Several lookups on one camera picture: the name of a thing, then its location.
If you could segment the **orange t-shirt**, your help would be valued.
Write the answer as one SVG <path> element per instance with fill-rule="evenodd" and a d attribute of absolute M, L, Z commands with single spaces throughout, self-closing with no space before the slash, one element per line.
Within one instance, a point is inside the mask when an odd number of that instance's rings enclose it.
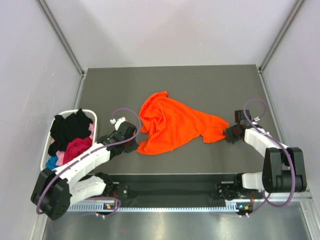
<path fill-rule="evenodd" d="M 139 143 L 137 152 L 158 155 L 171 152 L 191 140 L 202 137 L 204 143 L 225 139 L 230 125 L 219 116 L 210 115 L 168 97 L 166 91 L 151 95 L 142 105 L 139 117 L 141 132 L 147 139 Z"/>

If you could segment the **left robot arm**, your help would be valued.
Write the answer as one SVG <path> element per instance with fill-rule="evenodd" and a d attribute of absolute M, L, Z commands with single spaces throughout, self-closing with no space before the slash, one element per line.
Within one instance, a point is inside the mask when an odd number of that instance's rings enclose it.
<path fill-rule="evenodd" d="M 113 185 L 104 174 L 85 178 L 88 173 L 123 153 L 137 149 L 137 127 L 127 121 L 115 125 L 110 135 L 99 138 L 88 150 L 55 169 L 44 168 L 38 175 L 31 202 L 38 215 L 61 218 L 69 207 L 91 197 L 109 198 Z"/>

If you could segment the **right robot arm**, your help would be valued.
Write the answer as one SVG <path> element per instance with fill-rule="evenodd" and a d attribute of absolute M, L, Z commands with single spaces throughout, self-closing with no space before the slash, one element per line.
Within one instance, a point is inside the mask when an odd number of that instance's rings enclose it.
<path fill-rule="evenodd" d="M 303 151 L 298 147 L 278 144 L 255 120 L 250 122 L 249 110 L 234 112 L 235 125 L 224 130 L 230 144 L 243 141 L 264 157 L 261 172 L 239 173 L 233 185 L 233 192 L 245 198 L 252 190 L 267 193 L 289 193 L 294 187 L 296 193 L 307 189 Z"/>

